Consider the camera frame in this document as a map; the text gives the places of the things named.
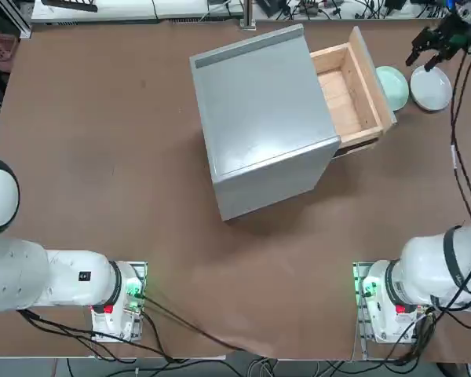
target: tabletop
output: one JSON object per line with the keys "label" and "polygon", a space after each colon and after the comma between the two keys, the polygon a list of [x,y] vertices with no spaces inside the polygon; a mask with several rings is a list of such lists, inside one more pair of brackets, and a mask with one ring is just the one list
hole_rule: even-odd
{"label": "tabletop", "polygon": [[[346,42],[354,24],[305,23],[309,49]],[[406,77],[411,40],[425,25],[359,23],[375,65]],[[260,23],[256,33],[285,26]],[[336,159],[313,191],[223,222],[188,58],[252,35],[235,22],[35,29],[20,44],[0,116],[0,158],[21,187],[6,235],[148,261],[148,295],[251,352],[347,359],[356,326],[352,263],[398,258],[411,237],[466,219],[451,168],[449,112],[426,114],[410,101],[375,148]],[[441,65],[451,79],[457,66],[458,59]],[[293,77],[276,80],[286,86]],[[471,176],[471,79],[458,139]],[[84,309],[39,312],[87,325]],[[226,353],[150,313],[167,352]],[[148,328],[142,344],[154,345]],[[0,356],[82,355],[89,352],[76,341],[0,313]],[[425,356],[471,361],[471,331],[442,321]]]}

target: wooden drawer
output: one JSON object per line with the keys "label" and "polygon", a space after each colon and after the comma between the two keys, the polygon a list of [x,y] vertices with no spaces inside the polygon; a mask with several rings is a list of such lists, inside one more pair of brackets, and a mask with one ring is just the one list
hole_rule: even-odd
{"label": "wooden drawer", "polygon": [[335,157],[368,148],[396,117],[358,27],[349,41],[311,53],[317,77],[327,100],[333,124],[341,137]]}

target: cable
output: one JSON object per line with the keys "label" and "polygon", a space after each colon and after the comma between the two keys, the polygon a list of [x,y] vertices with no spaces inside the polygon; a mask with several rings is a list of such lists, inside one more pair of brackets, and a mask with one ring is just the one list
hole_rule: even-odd
{"label": "cable", "polygon": [[68,373],[70,373],[70,377],[73,376],[73,372],[71,371],[70,359],[66,358],[66,366],[68,367]]}
{"label": "cable", "polygon": [[402,371],[397,371],[396,369],[392,369],[387,364],[384,364],[384,366],[385,366],[386,369],[390,370],[392,373],[396,373],[397,375],[407,375],[408,373],[412,373],[417,368],[419,359],[420,359],[420,357],[417,357],[417,359],[415,359],[414,366],[411,367],[410,369],[406,370],[406,371],[403,371],[403,372]]}
{"label": "cable", "polygon": [[276,21],[283,15],[285,9],[290,9],[290,2],[291,0],[288,0],[286,5],[283,8],[281,8],[281,13],[277,16]]}
{"label": "cable", "polygon": [[[141,372],[157,372],[157,371],[168,372],[168,371],[176,371],[178,369],[188,368],[188,367],[191,367],[191,366],[197,365],[197,364],[206,364],[206,363],[223,364],[224,366],[229,368],[231,371],[233,371],[236,375],[238,375],[238,377],[244,377],[241,373],[239,373],[229,363],[227,363],[226,361],[222,361],[222,360],[197,360],[197,361],[193,361],[192,363],[189,363],[189,364],[174,365],[174,366],[168,367],[166,369],[164,369],[164,367],[161,367],[161,368],[140,368],[140,371]],[[106,375],[105,377],[114,377],[116,375],[123,375],[125,373],[134,373],[134,372],[135,372],[135,369],[123,369],[121,371],[113,372],[109,375]]]}
{"label": "cable", "polygon": [[392,349],[389,351],[389,354],[385,357],[384,360],[382,361],[379,361],[377,365],[373,366],[373,367],[369,367],[369,368],[366,368],[362,371],[355,371],[355,372],[349,372],[349,371],[343,371],[340,369],[340,366],[335,366],[333,365],[331,362],[327,361],[327,363],[333,368],[335,369],[335,371],[339,371],[340,373],[344,373],[346,375],[360,375],[362,373],[365,373],[365,372],[368,372],[368,371],[374,371],[375,369],[379,369],[382,365],[384,365],[386,362],[389,361],[389,358],[391,357],[391,355],[393,355],[394,351],[396,350],[396,347],[397,345],[401,342],[401,339],[405,336],[405,334],[407,334],[408,330],[410,330],[410,328],[414,325],[416,325],[418,322],[420,322],[421,320],[425,319],[428,317],[429,314],[422,314],[419,318],[417,318],[415,321],[413,321],[411,324],[409,324],[404,330],[403,332],[401,333],[400,337],[396,340],[396,342],[392,345]]}
{"label": "cable", "polygon": [[307,10],[307,4],[305,4],[305,0],[300,0],[300,2],[302,3],[302,5],[304,6],[304,9],[305,9],[305,14],[307,15],[307,20],[311,20],[311,17],[309,16],[309,11]]}
{"label": "cable", "polygon": [[199,19],[198,22],[203,22],[203,20],[204,20],[207,16],[209,16],[212,12],[215,12],[215,11],[217,11],[217,10],[219,10],[219,9],[224,8],[224,7],[225,7],[229,2],[231,2],[231,1],[232,1],[232,0],[225,0],[225,2],[223,2],[222,4],[215,6],[215,7],[214,7],[213,9],[211,9],[211,10],[208,10],[207,13],[206,13],[204,16],[202,16],[202,17]]}
{"label": "cable", "polygon": [[201,335],[204,335],[206,338],[212,340],[213,342],[216,342],[218,344],[220,344],[221,346],[225,346],[227,348],[229,348],[230,350],[234,350],[234,351],[244,351],[242,348],[240,347],[237,347],[237,346],[233,346],[231,344],[228,344],[227,342],[224,342],[223,340],[220,340],[214,336],[212,336],[211,334],[208,334],[207,332],[205,332],[204,330],[196,327],[195,325],[191,324],[190,322],[184,320],[183,318],[181,318],[180,316],[178,316],[177,314],[173,313],[172,311],[170,311],[169,309],[165,308],[164,306],[160,305],[158,302],[155,302],[154,300],[152,300],[151,298],[148,298],[144,295],[141,296],[142,298],[144,298],[146,301],[150,302],[152,305],[154,306],[157,306],[158,308],[160,308],[161,310],[163,310],[165,313],[169,314],[170,316],[172,316],[173,318],[175,318],[176,320],[179,320],[181,323],[183,323],[185,326],[189,327],[191,330],[193,331],[196,331],[198,333],[200,333]]}
{"label": "cable", "polygon": [[[121,339],[117,336],[114,336],[114,335],[110,335],[110,334],[105,334],[103,332],[99,332],[99,331],[92,331],[92,330],[82,330],[82,329],[79,329],[79,328],[72,328],[70,326],[66,326],[64,324],[58,324],[57,322],[52,322],[50,320],[44,320],[42,319],[38,314],[36,313],[33,313],[32,311],[30,310],[18,310],[18,312],[21,313],[21,315],[23,315],[24,312],[28,312],[29,313],[29,319],[31,321],[37,321],[37,322],[40,322],[40,323],[43,323],[43,324],[48,324],[49,326],[54,326],[56,328],[59,328],[59,329],[62,329],[62,330],[66,330],[66,331],[73,331],[73,332],[79,332],[81,334],[87,334],[87,335],[91,335],[91,336],[96,336],[96,335],[99,335],[99,336],[102,336],[102,337],[105,337],[105,338],[110,338],[110,339],[114,339],[114,340],[118,340],[122,343],[125,343],[125,344],[128,344],[130,346],[133,346],[133,347],[137,347],[137,348],[140,348],[140,349],[143,349],[143,350],[147,350],[147,351],[152,351],[154,353],[157,353],[159,354],[160,356],[162,357],[166,357],[166,355],[164,355],[160,350],[156,350],[152,347],[149,347],[149,346],[142,346],[141,344],[138,344],[138,343],[134,343],[134,342],[131,342],[129,340],[125,340],[125,339]],[[54,334],[58,334],[58,335],[62,335],[62,333],[59,333],[57,331],[54,332]]]}
{"label": "cable", "polygon": [[338,14],[338,18],[342,19],[342,15],[340,14],[340,8],[338,8],[338,5],[335,0],[331,0],[333,2],[333,5],[335,7],[334,14]]}
{"label": "cable", "polygon": [[152,5],[154,6],[155,18],[156,18],[157,20],[159,20],[159,16],[157,16],[157,10],[155,9],[155,1],[154,1],[154,0],[152,0]]}
{"label": "cable", "polygon": [[460,324],[461,326],[463,326],[464,328],[467,328],[468,330],[471,330],[471,324],[465,324],[464,322],[462,322],[461,320],[459,320],[454,314],[450,313],[449,311],[447,311],[447,314],[453,318],[453,320],[455,322],[457,322],[458,324]]}
{"label": "cable", "polygon": [[[455,78],[454,90],[452,91],[452,102],[451,102],[452,104],[455,103],[455,93],[456,93],[456,90],[457,90],[458,79],[460,77],[462,66],[464,65],[464,62],[466,60],[466,54],[467,54],[467,52],[464,52],[464,56],[461,60],[461,64],[459,65],[458,74]],[[467,80],[469,78],[469,73],[470,72],[471,72],[471,61],[469,62],[469,66],[466,69],[466,75],[464,77],[464,81],[463,81],[463,84],[462,84],[461,94],[460,94],[460,97],[459,97],[459,100],[458,100],[458,105],[457,105],[457,109],[455,110],[455,114],[454,114],[453,106],[451,107],[451,145],[454,147],[455,153],[456,153],[458,161],[459,161],[459,166],[461,167],[462,175],[464,176],[464,179],[466,180],[466,185],[468,187],[469,194],[471,196],[471,181],[470,181],[469,175],[466,171],[466,165],[464,164],[464,161],[462,159],[462,155],[461,155],[460,149],[458,147],[458,141],[457,141],[457,136],[456,136],[456,125],[457,125],[458,114],[461,110],[462,98],[463,98],[464,92],[466,91]]]}
{"label": "cable", "polygon": [[[62,332],[58,332],[58,331],[55,331],[55,330],[52,330],[52,329],[49,329],[49,328],[44,328],[42,326],[40,326],[39,324],[36,324],[28,315],[26,314],[23,314],[21,313],[21,316],[23,316],[23,318],[29,323],[31,324],[34,328],[37,328],[38,330],[40,331],[43,331],[43,332],[46,332],[46,333],[49,333],[49,334],[56,334],[56,335],[61,335],[61,336],[65,336],[67,338],[72,338],[72,339],[75,339],[77,341],[79,341],[84,347],[86,347],[88,350],[90,350],[92,353],[94,353],[94,355],[96,355],[96,357],[100,358],[101,360],[103,361],[107,361],[107,362],[115,362],[115,361],[118,361],[119,363],[122,363],[122,364],[133,364],[134,362],[136,362],[136,360],[132,361],[132,362],[129,362],[129,361],[124,361],[122,359],[119,359],[117,356],[115,356],[105,345],[101,344],[101,343],[98,343],[96,342],[95,340],[92,340],[90,338],[87,338],[85,336],[81,336],[81,335],[75,335],[75,334],[72,334],[66,330],[64,330],[63,328],[59,328]],[[91,342],[93,344],[95,344],[96,346],[99,346],[101,347],[106,353],[108,353],[108,355],[110,355],[111,359],[107,359],[106,357],[102,356],[100,353],[98,353],[96,350],[94,350],[93,348],[91,348],[90,346],[88,346],[87,344],[85,344],[82,339],[86,340],[87,342]]]}
{"label": "cable", "polygon": [[328,20],[331,20],[330,15],[328,13],[326,13],[324,10],[318,9],[318,12],[324,14],[328,18]]}
{"label": "cable", "polygon": [[337,367],[334,367],[334,370],[331,372],[330,377],[333,377],[333,375],[334,375],[335,373],[337,373],[337,371],[340,370],[339,368],[340,368],[343,364],[344,364],[344,361],[341,361],[339,364],[337,364]]}
{"label": "cable", "polygon": [[361,2],[360,0],[351,0],[351,1],[357,2],[357,3],[361,4],[361,5],[365,5],[364,12],[366,12],[367,9],[369,9],[369,10],[371,11],[371,15],[372,15],[373,17],[375,16],[374,9],[370,7],[370,5],[368,4],[368,0],[367,0],[367,2]]}
{"label": "cable", "polygon": [[166,365],[164,365],[161,369],[159,369],[158,371],[155,371],[153,372],[151,375],[149,375],[149,377],[155,377],[156,375],[158,375],[160,372],[164,372],[167,367],[169,367],[171,365],[171,363],[167,363]]}
{"label": "cable", "polygon": [[155,322],[152,320],[152,318],[150,318],[148,314],[146,314],[145,311],[143,311],[141,315],[152,327],[152,330],[154,331],[155,341],[157,342],[157,347],[165,355],[164,358],[166,359],[166,361],[169,364],[176,362],[171,356],[167,356],[167,353],[164,350],[164,347],[162,347],[162,342],[160,341],[160,337],[159,337],[159,331],[157,330],[157,326],[155,326]]}
{"label": "cable", "polygon": [[427,5],[424,7],[424,9],[415,17],[415,18],[420,18],[422,14],[427,10]]}

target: white plate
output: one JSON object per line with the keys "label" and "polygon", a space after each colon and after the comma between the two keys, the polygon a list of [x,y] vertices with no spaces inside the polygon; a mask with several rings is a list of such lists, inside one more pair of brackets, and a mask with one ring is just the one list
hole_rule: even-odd
{"label": "white plate", "polygon": [[377,68],[377,76],[389,101],[389,107],[394,112],[400,110],[408,101],[409,91],[405,76],[393,67]]}
{"label": "white plate", "polygon": [[411,75],[410,91],[417,104],[430,112],[443,110],[452,98],[452,85],[447,75],[438,67],[426,72],[424,66]]}

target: wooden board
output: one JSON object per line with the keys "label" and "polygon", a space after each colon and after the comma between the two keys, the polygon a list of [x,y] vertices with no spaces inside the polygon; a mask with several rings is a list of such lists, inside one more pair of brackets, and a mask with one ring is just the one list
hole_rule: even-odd
{"label": "wooden board", "polygon": [[349,47],[352,55],[356,57],[357,67],[364,77],[365,84],[371,94],[372,101],[381,120],[383,130],[388,130],[396,123],[394,112],[389,108],[389,102],[384,95],[382,85],[378,80],[377,72],[363,40],[360,29],[355,26],[349,36]]}

